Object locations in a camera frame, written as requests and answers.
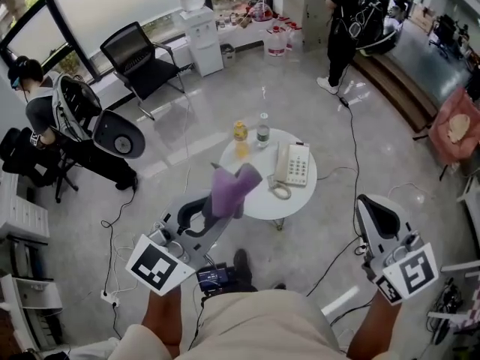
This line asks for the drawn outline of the black mesh office chair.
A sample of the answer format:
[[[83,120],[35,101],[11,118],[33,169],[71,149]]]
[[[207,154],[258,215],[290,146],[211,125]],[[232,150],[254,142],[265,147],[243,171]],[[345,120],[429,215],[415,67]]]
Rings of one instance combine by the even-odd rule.
[[[115,76],[134,94],[138,108],[151,120],[155,117],[143,108],[143,102],[159,88],[167,84],[185,93],[172,48],[151,41],[138,22],[109,36],[100,51],[113,66]]]

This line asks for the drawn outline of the person's left black shoe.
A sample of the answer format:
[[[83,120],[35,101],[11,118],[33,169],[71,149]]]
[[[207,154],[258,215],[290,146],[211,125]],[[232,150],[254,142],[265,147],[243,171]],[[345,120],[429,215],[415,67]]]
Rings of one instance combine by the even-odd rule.
[[[247,285],[252,284],[252,272],[249,265],[248,253],[245,249],[240,248],[235,252],[233,267],[239,281]]]

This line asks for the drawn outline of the beige round cushion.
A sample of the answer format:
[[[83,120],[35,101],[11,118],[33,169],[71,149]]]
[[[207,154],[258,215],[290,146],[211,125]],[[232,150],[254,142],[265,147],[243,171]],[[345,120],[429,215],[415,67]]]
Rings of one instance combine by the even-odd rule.
[[[457,114],[448,121],[448,138],[452,143],[461,141],[470,128],[470,117],[466,114]]]

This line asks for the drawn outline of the beige telephone handset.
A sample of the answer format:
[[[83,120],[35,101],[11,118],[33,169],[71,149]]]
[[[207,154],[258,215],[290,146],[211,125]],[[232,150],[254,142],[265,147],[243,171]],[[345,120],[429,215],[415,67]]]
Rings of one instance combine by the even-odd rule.
[[[274,179],[278,182],[285,182],[289,172],[290,145],[287,143],[279,143],[277,148],[277,163],[274,171]]]

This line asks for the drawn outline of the small grey trash bin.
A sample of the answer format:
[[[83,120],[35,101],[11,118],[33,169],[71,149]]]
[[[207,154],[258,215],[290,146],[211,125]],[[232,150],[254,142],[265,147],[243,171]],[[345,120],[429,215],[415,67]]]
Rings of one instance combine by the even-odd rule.
[[[230,43],[222,43],[220,45],[220,52],[224,68],[232,67],[236,62],[236,48]]]

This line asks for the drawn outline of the purple cloth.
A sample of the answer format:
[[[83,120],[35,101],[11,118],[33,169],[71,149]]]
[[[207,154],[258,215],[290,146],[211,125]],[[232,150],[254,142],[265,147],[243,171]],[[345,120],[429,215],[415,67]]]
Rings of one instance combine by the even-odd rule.
[[[250,163],[244,163],[231,173],[219,164],[212,163],[214,174],[209,194],[202,209],[206,221],[215,218],[239,219],[244,213],[245,197],[263,180],[259,171]]]

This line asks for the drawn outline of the person's left forearm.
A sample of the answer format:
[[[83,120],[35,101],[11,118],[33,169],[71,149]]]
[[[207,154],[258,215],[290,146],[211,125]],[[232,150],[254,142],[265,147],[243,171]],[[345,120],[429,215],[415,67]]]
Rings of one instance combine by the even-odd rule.
[[[173,359],[180,354],[182,342],[182,291],[178,286],[164,296],[150,292],[142,325],[166,346]]]

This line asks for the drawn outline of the white corded desk telephone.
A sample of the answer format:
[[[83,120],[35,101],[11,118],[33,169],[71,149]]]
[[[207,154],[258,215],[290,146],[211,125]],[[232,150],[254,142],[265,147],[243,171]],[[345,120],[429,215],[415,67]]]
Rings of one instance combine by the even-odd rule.
[[[289,172],[285,185],[306,187],[310,163],[310,148],[303,142],[289,144]]]

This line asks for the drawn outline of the clear water bottle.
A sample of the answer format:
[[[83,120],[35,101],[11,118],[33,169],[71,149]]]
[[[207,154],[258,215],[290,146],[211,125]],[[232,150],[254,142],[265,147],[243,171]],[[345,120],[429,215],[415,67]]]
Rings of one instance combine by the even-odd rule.
[[[261,149],[264,149],[270,140],[270,127],[268,124],[269,115],[262,112],[259,116],[259,123],[256,128],[256,141]]]

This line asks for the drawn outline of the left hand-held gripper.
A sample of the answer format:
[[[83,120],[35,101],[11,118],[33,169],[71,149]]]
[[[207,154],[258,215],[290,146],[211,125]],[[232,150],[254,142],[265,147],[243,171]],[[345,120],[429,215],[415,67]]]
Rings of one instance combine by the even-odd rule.
[[[165,215],[142,234],[127,261],[126,270],[159,296],[194,276],[200,257],[207,254],[232,217],[191,218],[202,212],[210,190],[197,190],[177,196]]]

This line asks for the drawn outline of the small black monitor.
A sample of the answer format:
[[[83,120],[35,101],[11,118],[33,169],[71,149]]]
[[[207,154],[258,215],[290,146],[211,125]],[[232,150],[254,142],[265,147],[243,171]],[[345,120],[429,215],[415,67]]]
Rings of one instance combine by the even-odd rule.
[[[223,288],[236,282],[236,271],[233,266],[225,262],[217,265],[209,265],[196,272],[196,279],[201,292],[206,296],[221,291]]]

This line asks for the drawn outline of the dark wooden step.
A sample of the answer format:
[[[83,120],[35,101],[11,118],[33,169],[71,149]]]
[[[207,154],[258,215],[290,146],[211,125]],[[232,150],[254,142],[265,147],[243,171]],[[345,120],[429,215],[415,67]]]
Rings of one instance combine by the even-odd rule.
[[[414,132],[420,133],[431,126],[438,113],[434,102],[389,57],[357,52],[352,66],[389,100]]]

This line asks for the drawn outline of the person's beige shirt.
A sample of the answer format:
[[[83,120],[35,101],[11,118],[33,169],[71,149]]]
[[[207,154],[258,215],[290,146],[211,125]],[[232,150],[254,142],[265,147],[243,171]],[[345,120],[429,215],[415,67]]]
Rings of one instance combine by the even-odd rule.
[[[347,360],[322,311],[279,289],[214,296],[193,346],[173,358],[149,328],[131,325],[108,360]]]

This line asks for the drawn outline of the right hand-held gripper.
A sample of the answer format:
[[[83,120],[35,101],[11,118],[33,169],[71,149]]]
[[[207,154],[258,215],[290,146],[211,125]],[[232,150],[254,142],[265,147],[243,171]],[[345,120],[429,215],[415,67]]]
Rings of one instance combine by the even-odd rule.
[[[361,237],[371,252],[362,268],[390,305],[398,305],[419,294],[439,278],[430,243],[419,232],[410,232],[407,212],[385,196],[361,194],[355,213]],[[386,246],[396,246],[386,251]]]

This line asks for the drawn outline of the yellow juice bottle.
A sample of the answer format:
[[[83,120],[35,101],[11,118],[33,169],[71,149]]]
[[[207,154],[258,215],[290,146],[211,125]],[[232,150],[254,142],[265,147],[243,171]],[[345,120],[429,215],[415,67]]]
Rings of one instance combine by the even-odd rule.
[[[237,121],[233,128],[233,138],[235,140],[235,155],[238,159],[248,156],[248,129],[243,121]]]

